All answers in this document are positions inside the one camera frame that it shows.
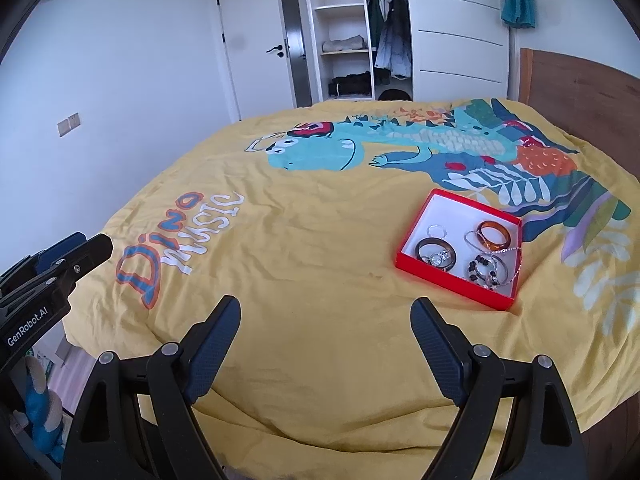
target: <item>metal bolt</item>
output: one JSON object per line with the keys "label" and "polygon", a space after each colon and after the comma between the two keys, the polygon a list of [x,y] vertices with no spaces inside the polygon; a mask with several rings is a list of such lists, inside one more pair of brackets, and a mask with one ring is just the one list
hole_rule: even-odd
{"label": "metal bolt", "polygon": [[111,361],[113,361],[113,352],[103,352],[100,354],[100,357],[98,357],[98,362],[101,365],[107,365]]}
{"label": "metal bolt", "polygon": [[167,343],[166,345],[162,345],[162,354],[163,355],[175,355],[178,351],[178,343]]}
{"label": "metal bolt", "polygon": [[538,356],[538,364],[543,368],[551,368],[553,363],[554,362],[551,360],[551,357],[548,357],[546,355]]}
{"label": "metal bolt", "polygon": [[489,347],[484,345],[475,345],[474,354],[478,357],[489,357],[491,355],[491,350],[489,350]]}

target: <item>yellow duvet cover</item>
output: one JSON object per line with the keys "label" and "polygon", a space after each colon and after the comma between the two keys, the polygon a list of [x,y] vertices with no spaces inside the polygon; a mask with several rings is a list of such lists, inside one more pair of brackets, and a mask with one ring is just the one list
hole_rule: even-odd
{"label": "yellow duvet cover", "polygon": [[[510,311],[394,267],[434,187],[522,218]],[[113,256],[78,283],[65,329],[94,356],[151,354],[232,294],[240,329],[195,405],[223,463],[418,479],[457,409],[413,336],[415,298],[502,357],[551,356],[581,430],[640,390],[639,206],[633,176],[520,103],[325,102],[228,126],[151,181],[104,228]]]}

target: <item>dark brown bangle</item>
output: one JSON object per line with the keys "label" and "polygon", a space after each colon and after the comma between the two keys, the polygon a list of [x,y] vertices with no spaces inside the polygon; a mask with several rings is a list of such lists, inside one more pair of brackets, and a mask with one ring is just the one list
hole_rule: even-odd
{"label": "dark brown bangle", "polygon": [[[423,248],[425,245],[437,245],[439,247],[442,247],[445,251],[447,251],[450,254],[450,259],[451,259],[450,263],[446,266],[442,266],[434,262],[434,257],[433,257],[434,255],[422,256],[420,254],[420,249]],[[451,244],[446,243],[446,241],[444,241],[441,238],[430,237],[430,238],[424,238],[420,240],[415,247],[415,257],[418,260],[430,265],[431,267],[444,270],[445,272],[449,272],[456,265],[456,251],[453,250],[453,247],[451,246]]]}
{"label": "dark brown bangle", "polygon": [[[485,228],[491,228],[498,231],[504,237],[504,242],[501,244],[497,244],[489,240],[489,238],[482,234],[482,229]],[[476,228],[476,235],[478,235],[478,240],[480,240],[480,243],[490,251],[501,251],[511,245],[511,235],[509,234],[509,231],[507,231],[507,228],[504,225],[500,225],[498,224],[498,222],[494,222],[492,220],[481,222],[480,225]]]}

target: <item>white wardrobe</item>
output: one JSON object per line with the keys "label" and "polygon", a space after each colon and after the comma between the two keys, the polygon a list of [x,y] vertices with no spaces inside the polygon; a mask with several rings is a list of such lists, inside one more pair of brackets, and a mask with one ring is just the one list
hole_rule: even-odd
{"label": "white wardrobe", "polygon": [[[320,100],[332,99],[332,78],[366,71],[373,92],[338,99],[377,99],[388,88],[404,90],[414,101],[506,97],[509,29],[500,20],[502,0],[408,0],[408,6],[413,76],[375,85],[367,1],[306,0],[311,34],[307,61],[315,71]],[[368,48],[322,52],[325,41],[358,34]]]}

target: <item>brown headboard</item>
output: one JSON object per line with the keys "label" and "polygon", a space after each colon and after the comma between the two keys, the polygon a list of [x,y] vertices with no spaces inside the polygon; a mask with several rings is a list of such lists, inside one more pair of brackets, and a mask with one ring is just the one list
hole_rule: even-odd
{"label": "brown headboard", "polygon": [[640,178],[640,79],[580,57],[523,48],[518,100]]}

